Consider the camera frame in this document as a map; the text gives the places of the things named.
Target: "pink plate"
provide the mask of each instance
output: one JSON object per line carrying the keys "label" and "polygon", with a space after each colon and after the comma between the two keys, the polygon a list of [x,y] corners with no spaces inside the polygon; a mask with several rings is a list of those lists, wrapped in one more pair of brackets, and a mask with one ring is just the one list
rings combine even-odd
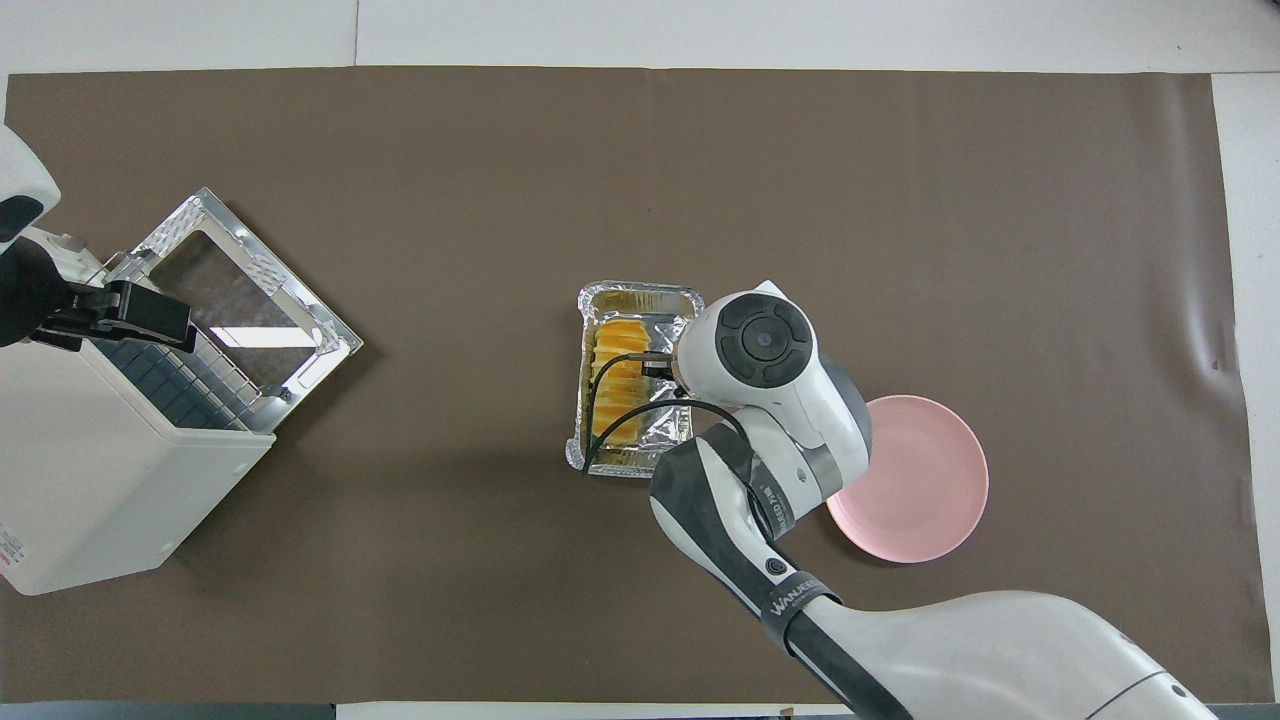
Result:
{"label": "pink plate", "polygon": [[987,506],[987,457],[959,415],[925,397],[867,404],[872,461],[827,500],[845,537],[893,562],[924,562],[955,550]]}

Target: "velcro strap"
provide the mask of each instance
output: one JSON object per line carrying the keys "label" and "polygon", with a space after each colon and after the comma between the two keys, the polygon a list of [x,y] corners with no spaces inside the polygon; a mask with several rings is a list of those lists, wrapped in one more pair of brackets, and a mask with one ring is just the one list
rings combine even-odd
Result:
{"label": "velcro strap", "polygon": [[764,625],[765,634],[778,643],[778,647],[785,650],[787,655],[795,655],[787,647],[787,628],[791,625],[791,620],[818,596],[827,596],[840,602],[840,597],[831,592],[831,588],[803,570],[783,578],[769,593],[769,601],[760,611],[760,624]]}

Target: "brown mat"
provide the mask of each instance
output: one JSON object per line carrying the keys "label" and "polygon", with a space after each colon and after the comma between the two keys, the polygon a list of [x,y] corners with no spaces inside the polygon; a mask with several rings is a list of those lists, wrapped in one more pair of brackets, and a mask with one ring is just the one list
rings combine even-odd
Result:
{"label": "brown mat", "polygon": [[0,588],[5,701],[829,702],[643,483],[564,464],[604,278],[772,278],[868,397],[973,424],[952,555],[886,566],[824,511],[785,538],[850,605],[1060,593],[1204,701],[1271,700],[1207,77],[68,74],[8,106],[46,229],[106,256],[207,184],[369,347],[157,571]]}

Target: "label sticker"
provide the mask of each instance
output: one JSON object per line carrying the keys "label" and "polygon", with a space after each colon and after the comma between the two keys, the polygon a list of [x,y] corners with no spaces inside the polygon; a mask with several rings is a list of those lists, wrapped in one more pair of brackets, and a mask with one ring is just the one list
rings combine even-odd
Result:
{"label": "label sticker", "polygon": [[23,557],[26,557],[26,553],[23,552],[22,541],[4,523],[0,523],[0,562],[5,568],[13,568],[22,562]]}

